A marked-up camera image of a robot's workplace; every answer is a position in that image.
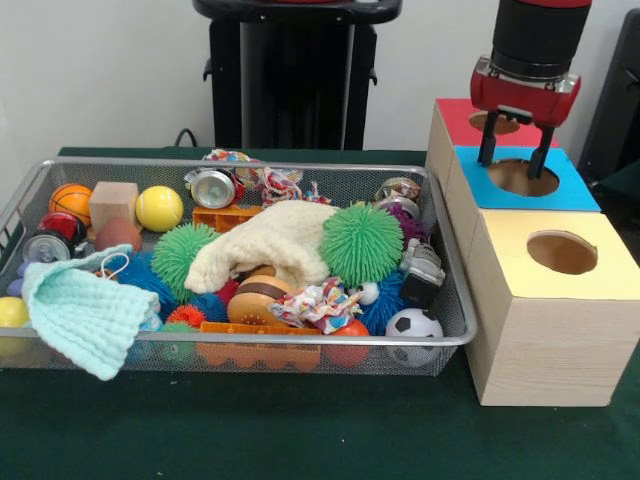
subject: yellow ball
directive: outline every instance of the yellow ball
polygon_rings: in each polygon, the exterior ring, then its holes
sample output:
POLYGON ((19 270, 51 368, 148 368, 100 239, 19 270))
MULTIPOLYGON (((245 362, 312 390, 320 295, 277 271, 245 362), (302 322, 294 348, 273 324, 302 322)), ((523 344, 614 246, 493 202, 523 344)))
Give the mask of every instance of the yellow ball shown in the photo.
MULTIPOLYGON (((29 321, 27 305, 21 298, 0 298, 0 327, 19 328, 29 321)), ((0 356, 10 357, 30 346, 29 338, 0 338, 0 356)))
POLYGON ((27 305, 21 298, 0 298, 0 327, 20 328, 28 321, 27 305))
POLYGON ((136 216, 140 224, 152 232, 166 232, 182 221, 184 205, 175 190, 149 187, 136 200, 136 216))

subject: green tablecloth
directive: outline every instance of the green tablecloth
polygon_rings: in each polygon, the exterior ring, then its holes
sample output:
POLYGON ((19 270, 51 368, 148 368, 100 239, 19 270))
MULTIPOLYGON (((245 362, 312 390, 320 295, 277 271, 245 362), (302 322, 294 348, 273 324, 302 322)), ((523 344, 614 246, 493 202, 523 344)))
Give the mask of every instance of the green tablecloth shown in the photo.
MULTIPOLYGON (((199 158, 202 150, 63 149, 199 158)), ((421 164, 424 152, 265 160, 421 164)), ((0 372, 2 478, 637 479, 640 356, 605 409, 482 408, 464 352, 437 378, 0 372)))

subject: white wall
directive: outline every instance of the white wall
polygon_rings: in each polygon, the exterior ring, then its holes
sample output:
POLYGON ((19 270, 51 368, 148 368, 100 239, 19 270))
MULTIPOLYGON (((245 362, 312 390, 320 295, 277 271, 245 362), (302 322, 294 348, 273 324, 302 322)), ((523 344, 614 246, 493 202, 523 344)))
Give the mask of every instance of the white wall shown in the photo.
MULTIPOLYGON (((626 11, 594 0, 573 70, 584 76, 558 136, 577 160, 626 11)), ((378 27, 365 147, 424 149, 436 97, 468 95, 498 0, 405 0, 378 27)), ((182 127, 213 142, 201 81, 208 21, 187 0, 0 0, 0 202, 63 145, 164 146, 182 127)))

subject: metal basket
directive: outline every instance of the metal basket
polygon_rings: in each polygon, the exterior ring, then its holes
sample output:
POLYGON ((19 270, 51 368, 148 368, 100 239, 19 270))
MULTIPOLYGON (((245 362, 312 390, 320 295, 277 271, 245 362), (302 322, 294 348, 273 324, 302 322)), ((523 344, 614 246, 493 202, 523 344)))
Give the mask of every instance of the metal basket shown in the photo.
MULTIPOLYGON (((16 278, 22 262, 22 245, 47 212, 49 197, 57 187, 76 182, 93 188, 99 180, 135 182, 140 191, 153 185, 167 185, 182 196, 188 221, 194 202, 185 190, 183 177, 202 165, 194 161, 57 157, 34 167, 0 216, 0 289, 5 291, 16 278)), ((230 164, 207 162, 207 166, 229 168, 230 164)), ((476 333, 475 310, 438 182, 417 167, 277 163, 268 166, 302 171, 303 191, 309 189, 311 181, 317 181, 320 192, 339 207, 371 199, 391 177, 408 176, 422 185, 421 222, 432 232, 432 244, 447 273, 430 310, 430 315, 442 324, 444 338, 140 333, 129 350, 124 369, 438 375, 456 348, 470 342, 476 333)), ((243 201, 261 203, 255 191, 249 191, 243 201)), ((157 239, 158 235, 145 232, 143 248, 152 249, 157 239)), ((44 344, 33 329, 0 328, 0 368, 12 367, 76 368, 44 344)))

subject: light blue washcloth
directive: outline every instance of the light blue washcloth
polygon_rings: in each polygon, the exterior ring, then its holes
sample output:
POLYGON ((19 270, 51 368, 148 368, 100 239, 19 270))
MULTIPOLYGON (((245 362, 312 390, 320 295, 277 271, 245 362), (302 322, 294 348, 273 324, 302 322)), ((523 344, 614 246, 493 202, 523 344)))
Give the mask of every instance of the light blue washcloth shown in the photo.
POLYGON ((140 325, 159 311, 157 293, 97 277, 102 261, 129 253, 119 245, 76 260, 27 268, 22 298, 47 345, 100 380, 116 376, 140 325))

